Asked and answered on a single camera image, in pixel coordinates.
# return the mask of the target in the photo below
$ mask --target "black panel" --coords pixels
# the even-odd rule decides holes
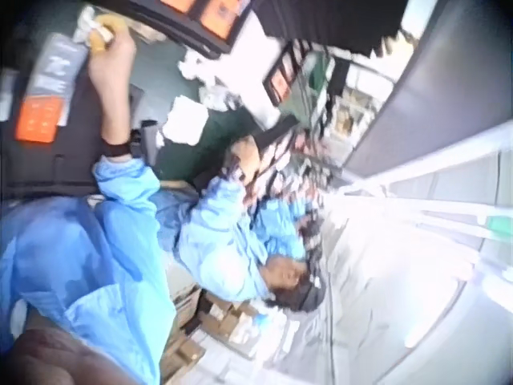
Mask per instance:
[[[490,0],[439,0],[392,96],[346,162],[372,176],[511,118],[511,20]]]

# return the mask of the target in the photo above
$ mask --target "orange sign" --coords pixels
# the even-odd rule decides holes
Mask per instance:
[[[64,101],[59,96],[27,96],[16,127],[16,139],[52,143]]]

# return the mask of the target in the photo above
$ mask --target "brown box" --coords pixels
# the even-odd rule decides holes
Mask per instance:
[[[189,364],[197,363],[204,356],[205,349],[191,339],[188,339],[180,346],[178,354]]]
[[[172,383],[193,368],[205,354],[205,349],[187,338],[183,332],[170,338],[171,342],[160,359],[161,383]]]
[[[229,311],[233,306],[233,304],[231,302],[220,299],[210,292],[207,292],[205,294],[205,298],[208,299],[211,303],[218,305],[220,307],[220,309],[222,311],[224,311],[225,313],[227,311]]]
[[[188,292],[179,295],[173,300],[176,308],[175,320],[178,328],[183,327],[194,317],[200,294],[201,288],[199,286],[193,286]]]
[[[202,311],[198,314],[198,317],[201,321],[201,326],[205,331],[208,333],[219,334],[220,323],[216,317],[211,314],[206,314]]]
[[[237,326],[237,323],[239,323],[239,318],[234,314],[228,313],[219,324],[219,332],[229,336]]]
[[[255,309],[253,306],[249,304],[249,301],[242,302],[239,305],[238,310],[247,314],[249,317],[256,317],[259,314],[257,309]]]

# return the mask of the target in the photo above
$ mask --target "man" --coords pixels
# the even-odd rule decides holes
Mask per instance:
[[[108,50],[91,33],[89,62],[107,143],[94,175],[106,200],[92,209],[85,198],[52,197],[4,212],[2,383],[160,383],[176,315],[148,200],[160,184],[142,160],[120,154],[130,138],[135,44],[120,18],[98,21],[115,32]]]
[[[318,270],[289,255],[269,254],[250,229],[245,185],[259,166],[257,146],[248,136],[231,147],[225,167],[201,198],[191,189],[154,195],[160,246],[224,300],[273,299],[294,311],[315,310],[325,293]]]

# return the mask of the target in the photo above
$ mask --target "worker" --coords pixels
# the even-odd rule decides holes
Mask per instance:
[[[135,43],[119,18],[93,45],[89,76],[103,107],[104,156],[94,168],[103,203],[48,197],[2,215],[2,383],[159,384],[176,310],[157,242],[160,183],[127,150]]]
[[[269,254],[249,227],[244,186],[259,166],[255,141],[247,136],[231,147],[225,167],[201,197],[191,188],[154,195],[160,246],[226,301],[272,298],[293,311],[315,310],[325,293],[317,266]]]

